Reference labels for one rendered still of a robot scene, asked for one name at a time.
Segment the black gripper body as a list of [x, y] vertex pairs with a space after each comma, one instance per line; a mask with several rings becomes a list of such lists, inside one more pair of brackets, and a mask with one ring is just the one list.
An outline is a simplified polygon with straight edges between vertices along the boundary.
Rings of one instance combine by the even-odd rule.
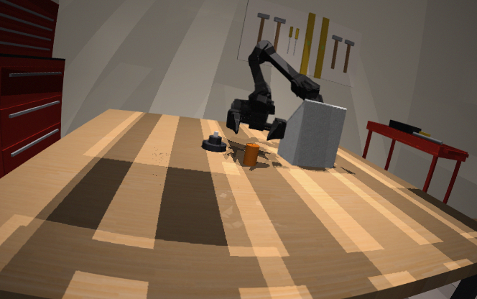
[[[227, 113], [227, 121], [226, 121], [226, 126], [229, 128], [230, 127], [230, 120], [231, 120], [231, 113], [240, 113], [241, 111], [235, 110], [235, 109], [230, 109], [228, 110]], [[267, 117], [268, 113], [266, 111], [266, 114], [263, 115], [263, 113], [259, 113], [257, 111], [252, 111], [250, 116], [242, 115], [240, 116], [240, 122], [249, 124], [249, 129], [255, 129], [259, 131], [270, 131], [272, 124], [267, 122]], [[275, 118], [275, 121], [282, 122], [282, 129], [280, 132], [279, 139], [284, 138], [284, 133], [287, 127], [287, 121], [285, 119], [278, 119]], [[239, 122], [239, 125], [240, 125]]]

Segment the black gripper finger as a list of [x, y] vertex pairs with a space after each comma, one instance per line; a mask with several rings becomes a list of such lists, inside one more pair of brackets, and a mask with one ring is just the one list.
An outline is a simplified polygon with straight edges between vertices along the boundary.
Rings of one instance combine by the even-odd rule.
[[279, 139], [281, 129], [282, 129], [282, 122], [273, 121], [271, 129], [267, 136], [267, 141], [272, 139]]
[[230, 129], [234, 130], [235, 134], [239, 131], [240, 113], [231, 113]]

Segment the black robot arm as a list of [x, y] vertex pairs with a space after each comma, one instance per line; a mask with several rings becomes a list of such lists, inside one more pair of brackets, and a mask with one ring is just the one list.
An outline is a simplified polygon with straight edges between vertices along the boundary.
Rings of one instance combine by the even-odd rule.
[[275, 105], [272, 101], [272, 91], [260, 69], [260, 64], [265, 61], [270, 62], [277, 68], [283, 76], [291, 83], [291, 91], [296, 97], [303, 100], [311, 100], [323, 103], [323, 97], [319, 94], [319, 84], [313, 82], [304, 74], [298, 73], [282, 57], [280, 57], [271, 42], [261, 40], [255, 46], [254, 51], [248, 58], [249, 67], [254, 79], [254, 91], [249, 96], [249, 100], [235, 98], [231, 104], [231, 109], [241, 111], [242, 115], [250, 116], [252, 111], [268, 115], [275, 114]]

